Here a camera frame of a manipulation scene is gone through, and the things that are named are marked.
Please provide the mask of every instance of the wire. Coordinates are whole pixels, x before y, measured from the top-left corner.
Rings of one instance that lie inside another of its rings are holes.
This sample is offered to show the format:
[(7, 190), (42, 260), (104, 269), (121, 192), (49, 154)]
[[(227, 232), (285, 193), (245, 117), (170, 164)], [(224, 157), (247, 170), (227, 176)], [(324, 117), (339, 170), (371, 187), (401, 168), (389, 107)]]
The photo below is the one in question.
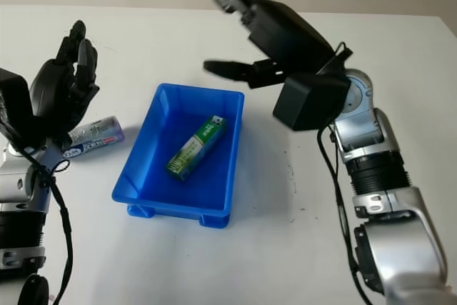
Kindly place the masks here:
[(338, 52), (340, 51), (341, 47), (343, 47), (343, 49), (347, 49), (346, 42), (340, 42), (340, 44), (336, 47), (335, 55), (338, 55)]
[[(60, 215), (62, 218), (62, 226), (64, 228), (65, 234), (65, 241), (66, 241), (66, 250), (67, 250), (67, 257), (66, 263), (64, 267), (64, 275), (62, 276), (62, 282), (60, 286), (59, 293), (57, 294), (56, 299), (54, 300), (54, 305), (59, 305), (62, 296), (65, 293), (66, 287), (69, 284), (71, 278), (71, 271), (73, 270), (73, 242), (71, 240), (71, 224), (70, 224), (70, 217), (69, 211), (66, 208), (64, 198), (61, 195), (61, 192), (56, 184), (55, 178), (52, 174), (57, 171), (56, 168), (59, 167), (65, 160), (59, 162), (55, 167), (48, 171), (44, 166), (42, 166), (36, 159), (34, 159), (29, 153), (27, 153), (24, 149), (18, 148), (14, 146), (14, 149), (19, 152), (23, 157), (30, 161), (30, 163), (35, 167), (35, 169), (40, 174), (41, 178), (49, 185), (51, 188), (51, 193), (54, 196), (56, 203), (59, 205), (60, 208)], [(59, 171), (63, 171), (69, 167), (68, 164), (60, 169)]]
[[(360, 294), (360, 297), (363, 299), (363, 301), (365, 301), (366, 305), (373, 305), (371, 303), (370, 299), (368, 299), (368, 297), (366, 296), (365, 291), (362, 289), (360, 281), (357, 278), (357, 272), (359, 269), (358, 269), (357, 261), (354, 259), (354, 256), (352, 253), (351, 232), (349, 231), (348, 216), (346, 213), (346, 207), (344, 206), (344, 200), (343, 200), (343, 195), (341, 193), (341, 188), (338, 183), (338, 170), (339, 170), (338, 154), (336, 154), (336, 163), (335, 163), (336, 169), (334, 169), (330, 162), (326, 149), (323, 146), (323, 142), (322, 142), (322, 134), (325, 131), (326, 127), (327, 127), (327, 125), (325, 125), (323, 128), (318, 130), (317, 144), (319, 146), (319, 150), (321, 151), (322, 157), (323, 157), (324, 161), (326, 162), (328, 170), (330, 171), (333, 185), (335, 187), (336, 206), (338, 208), (338, 217), (340, 220), (340, 226), (341, 226), (341, 231), (343, 233), (344, 243), (346, 244), (346, 253), (348, 255), (349, 269), (351, 270), (352, 279), (354, 281), (354, 284), (356, 285), (356, 288), (357, 288), (358, 293)], [(335, 152), (338, 153), (338, 146), (336, 146)]]
[(70, 160), (64, 159), (64, 160), (60, 161), (57, 165), (55, 165), (53, 167), (53, 169), (51, 169), (51, 171), (49, 173), (50, 173), (50, 175), (52, 175), (54, 173), (60, 173), (62, 171), (66, 171), (69, 167), (70, 167)]

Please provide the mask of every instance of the white tabletop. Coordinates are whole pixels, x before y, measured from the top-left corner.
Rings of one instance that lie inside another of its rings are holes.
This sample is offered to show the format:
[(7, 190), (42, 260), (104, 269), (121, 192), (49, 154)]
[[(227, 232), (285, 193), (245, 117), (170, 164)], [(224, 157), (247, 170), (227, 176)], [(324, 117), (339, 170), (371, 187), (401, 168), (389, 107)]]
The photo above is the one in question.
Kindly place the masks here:
[[(421, 188), (457, 286), (457, 39), (435, 17), (304, 14), (336, 46), (355, 52), (389, 116), (406, 169)], [(204, 59), (262, 59), (235, 16), (217, 11), (0, 6), (0, 66), (30, 82), (76, 19), (99, 51), (98, 85), (84, 123), (115, 115), (126, 141), (74, 159), (58, 175), (73, 225), (74, 273), (62, 304), (362, 304), (338, 224), (316, 132), (292, 133), (272, 117), (280, 87), (202, 71)], [(130, 217), (111, 192), (161, 82), (246, 95), (231, 221)], [(351, 227), (352, 190), (341, 185)], [(58, 290), (66, 258), (59, 213), (46, 223), (41, 274)], [(368, 295), (375, 304), (382, 298)]]

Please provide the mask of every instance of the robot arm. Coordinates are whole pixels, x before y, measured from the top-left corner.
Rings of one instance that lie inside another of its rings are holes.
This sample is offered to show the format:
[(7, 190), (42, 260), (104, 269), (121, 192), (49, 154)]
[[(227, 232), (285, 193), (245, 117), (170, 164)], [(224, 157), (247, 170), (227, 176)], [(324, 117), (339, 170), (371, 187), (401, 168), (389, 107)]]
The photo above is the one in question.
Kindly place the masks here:
[[(24, 78), (0, 69), (0, 132), (9, 140), (0, 166), (0, 294), (6, 305), (48, 304), (47, 281), (36, 272), (46, 259), (43, 227), (51, 193), (56, 195), (50, 181), (71, 143), (68, 132), (99, 90), (97, 53), (85, 34), (84, 23), (77, 21), (56, 58), (41, 67), (30, 93)], [(68, 215), (57, 200), (63, 216)], [(64, 221), (64, 231), (70, 234), (69, 222)]]
[(297, 131), (333, 127), (354, 187), (356, 215), (364, 220), (354, 234), (356, 268), (366, 285), (388, 305), (457, 304), (457, 296), (446, 291), (444, 250), (421, 193), (403, 168), (386, 115), (373, 107), (371, 80), (344, 67), (352, 52), (344, 46), (338, 54), (275, 1), (214, 1), (227, 13), (241, 14), (249, 39), (270, 59), (252, 66), (205, 61), (204, 68), (251, 88), (284, 83), (276, 118)]
[(358, 265), (366, 285), (387, 304), (457, 304), (446, 290), (443, 247), (419, 188), (403, 168), (386, 115), (373, 107), (370, 79), (347, 70), (351, 88), (334, 131), (365, 222), (355, 228)]

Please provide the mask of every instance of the blue plastic tray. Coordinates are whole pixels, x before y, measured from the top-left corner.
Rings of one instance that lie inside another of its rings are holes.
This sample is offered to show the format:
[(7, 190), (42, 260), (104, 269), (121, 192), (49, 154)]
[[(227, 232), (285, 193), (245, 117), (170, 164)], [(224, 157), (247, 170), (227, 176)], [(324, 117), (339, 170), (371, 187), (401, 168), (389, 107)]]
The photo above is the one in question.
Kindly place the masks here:
[[(198, 219), (203, 226), (229, 223), (244, 95), (239, 92), (161, 84), (130, 157), (113, 190), (131, 216), (154, 214)], [(185, 182), (166, 163), (212, 115), (227, 119), (227, 131)]]

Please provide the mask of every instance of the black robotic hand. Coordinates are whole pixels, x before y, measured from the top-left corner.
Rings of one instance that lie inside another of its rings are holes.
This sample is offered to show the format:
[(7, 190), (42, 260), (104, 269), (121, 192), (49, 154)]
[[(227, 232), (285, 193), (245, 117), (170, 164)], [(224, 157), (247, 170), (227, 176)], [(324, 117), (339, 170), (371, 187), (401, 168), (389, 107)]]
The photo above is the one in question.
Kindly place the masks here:
[(99, 90), (97, 52), (85, 35), (84, 23), (77, 21), (56, 58), (41, 67), (30, 93), (22, 76), (0, 69), (0, 132), (15, 146), (37, 148), (46, 137), (63, 149), (70, 143), (68, 132)]

